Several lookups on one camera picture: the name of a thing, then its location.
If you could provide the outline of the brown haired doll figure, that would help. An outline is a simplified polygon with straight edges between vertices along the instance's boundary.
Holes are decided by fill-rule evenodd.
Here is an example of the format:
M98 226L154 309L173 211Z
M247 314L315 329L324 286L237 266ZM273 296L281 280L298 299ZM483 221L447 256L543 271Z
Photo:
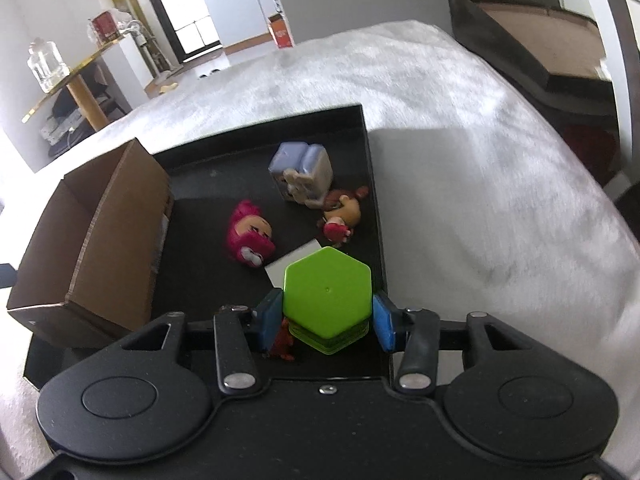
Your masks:
M341 247L352 238L354 227L361 220L360 203L368 195L369 188L365 185L355 191L334 188L326 194L318 227L333 247Z

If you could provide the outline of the green hexagonal container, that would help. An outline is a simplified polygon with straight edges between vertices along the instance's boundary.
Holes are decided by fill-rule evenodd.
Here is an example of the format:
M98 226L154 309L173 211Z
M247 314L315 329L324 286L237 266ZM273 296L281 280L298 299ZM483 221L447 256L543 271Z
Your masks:
M332 356L369 331L370 268L332 247L291 263L284 272L283 314L294 338Z

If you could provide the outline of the lilac cube toy figure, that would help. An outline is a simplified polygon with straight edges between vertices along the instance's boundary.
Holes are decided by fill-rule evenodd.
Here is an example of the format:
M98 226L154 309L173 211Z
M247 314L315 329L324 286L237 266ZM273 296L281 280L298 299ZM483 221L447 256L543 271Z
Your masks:
M268 166L284 200L321 209L333 182L329 153L322 144L283 142Z

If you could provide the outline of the red blue toy figure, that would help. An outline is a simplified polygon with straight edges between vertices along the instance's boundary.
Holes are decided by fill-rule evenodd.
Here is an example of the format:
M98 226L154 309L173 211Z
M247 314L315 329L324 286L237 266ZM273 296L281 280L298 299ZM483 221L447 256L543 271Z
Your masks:
M288 330L288 319L284 318L281 322L276 339L269 350L270 356L276 356L282 360L291 362L294 356L291 354L293 344L293 336Z

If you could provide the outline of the white power adapter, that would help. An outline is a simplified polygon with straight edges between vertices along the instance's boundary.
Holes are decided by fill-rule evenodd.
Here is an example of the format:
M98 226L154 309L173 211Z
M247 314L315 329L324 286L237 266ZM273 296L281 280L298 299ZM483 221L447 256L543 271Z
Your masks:
M269 263L268 266L265 267L265 270L268 278L270 279L271 285L274 288L282 288L284 285L284 274L286 268L290 264L296 263L300 259L312 255L314 252L318 252L320 249L321 245L318 240L311 240L310 242L299 246L299 248L292 250L292 252L288 252L276 261Z

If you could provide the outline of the gold round side table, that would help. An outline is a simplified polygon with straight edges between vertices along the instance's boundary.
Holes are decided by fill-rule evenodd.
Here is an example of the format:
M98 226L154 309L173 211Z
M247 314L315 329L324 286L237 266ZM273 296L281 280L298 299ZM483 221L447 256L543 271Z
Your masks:
M70 95L74 99L75 103L78 105L78 108L81 111L82 116L84 116L89 125L93 128L95 132L100 131L104 127L106 127L110 121L105 115L104 111L100 107L100 104L96 100L96 97L92 94L91 90L88 87L83 76L81 76L81 72L92 62L96 61L105 52L110 50L112 47L115 47L116 44L120 44L125 39L131 39L130 32L125 32L123 35L116 37L115 39L107 42L104 46L99 47L96 52L93 52L92 55L88 56L82 60L77 66L70 70L70 73L66 75L62 80L60 80L57 84L53 86L53 88L46 92L44 96L38 101L36 105L34 105L21 119L23 124L27 124L30 121L30 118L34 116L40 107L43 106L48 99L51 99L55 93L58 93L63 88L66 88Z

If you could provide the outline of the clear glass bottle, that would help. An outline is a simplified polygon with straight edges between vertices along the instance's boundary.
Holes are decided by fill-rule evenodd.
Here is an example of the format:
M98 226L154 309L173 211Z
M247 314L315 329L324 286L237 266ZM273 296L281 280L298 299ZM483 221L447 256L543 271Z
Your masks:
M50 92L70 74L68 65L53 41L36 38L29 44L28 53L27 66L44 93Z

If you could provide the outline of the white kitchen cabinet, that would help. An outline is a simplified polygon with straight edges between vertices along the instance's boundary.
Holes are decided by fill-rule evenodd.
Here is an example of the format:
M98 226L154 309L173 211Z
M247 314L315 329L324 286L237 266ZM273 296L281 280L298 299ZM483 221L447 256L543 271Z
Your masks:
M258 39L273 41L269 18L277 13L274 0L203 0L225 48Z

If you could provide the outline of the orange cardboard box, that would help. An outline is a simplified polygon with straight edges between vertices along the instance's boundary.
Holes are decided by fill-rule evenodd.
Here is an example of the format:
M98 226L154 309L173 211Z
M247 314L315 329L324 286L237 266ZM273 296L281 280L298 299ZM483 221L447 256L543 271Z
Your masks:
M293 39L288 30L288 24L286 24L282 13L270 15L268 18L268 26L271 37L279 49L294 47Z

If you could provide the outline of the black tray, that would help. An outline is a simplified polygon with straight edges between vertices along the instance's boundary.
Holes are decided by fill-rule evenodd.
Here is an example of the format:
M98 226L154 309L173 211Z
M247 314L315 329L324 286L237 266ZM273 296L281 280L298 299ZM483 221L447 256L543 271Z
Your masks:
M321 214L284 200L268 172L282 142L322 144L338 188L367 185L362 221L344 245L347 255L371 270L373 291L386 289L378 204L369 139L361 105L317 110L206 136L154 155L167 170L174 211L160 259L152 318L182 311L189 322L210 320L225 304L255 307L271 289L266 271L235 262L226 247L232 210L251 200L272 225L277 260L313 238L322 242ZM32 336L23 376L37 389L96 350L55 348ZM294 340L295 361L263 359L258 370L277 377L363 378L387 375L388 361L373 330L333 356Z

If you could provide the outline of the brown cardboard box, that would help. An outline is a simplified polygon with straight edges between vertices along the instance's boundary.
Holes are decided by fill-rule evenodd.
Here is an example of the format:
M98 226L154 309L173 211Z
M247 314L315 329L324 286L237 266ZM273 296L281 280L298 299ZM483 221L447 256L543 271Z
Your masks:
M151 318L174 198L138 140L62 177L17 269L6 310L62 348L103 348Z

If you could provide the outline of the pink haired toy figure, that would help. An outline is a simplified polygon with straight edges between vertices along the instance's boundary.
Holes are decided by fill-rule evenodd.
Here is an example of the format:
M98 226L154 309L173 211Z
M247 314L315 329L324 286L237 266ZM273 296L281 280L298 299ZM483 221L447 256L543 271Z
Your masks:
M260 268L276 250L272 227L262 210L250 200L241 200L229 220L227 248L239 263Z

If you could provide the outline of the dark sofa with cushion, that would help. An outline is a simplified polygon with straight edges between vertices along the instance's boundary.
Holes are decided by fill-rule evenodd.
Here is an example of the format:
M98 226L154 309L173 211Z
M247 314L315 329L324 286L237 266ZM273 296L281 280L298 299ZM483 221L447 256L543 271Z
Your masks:
M612 84L592 18L560 0L449 0L454 39L484 58L534 103L602 119L615 115Z

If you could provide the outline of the white fleece blanket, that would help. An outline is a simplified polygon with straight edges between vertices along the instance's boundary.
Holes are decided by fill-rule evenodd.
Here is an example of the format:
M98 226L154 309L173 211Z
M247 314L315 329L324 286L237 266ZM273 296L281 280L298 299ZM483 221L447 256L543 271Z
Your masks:
M484 310L601 375L620 400L605 457L639 474L639 245L554 129L437 27L393 22L184 82L18 182L1 257L18 263L70 170L130 139L152 153L358 104L386 275L447 318Z

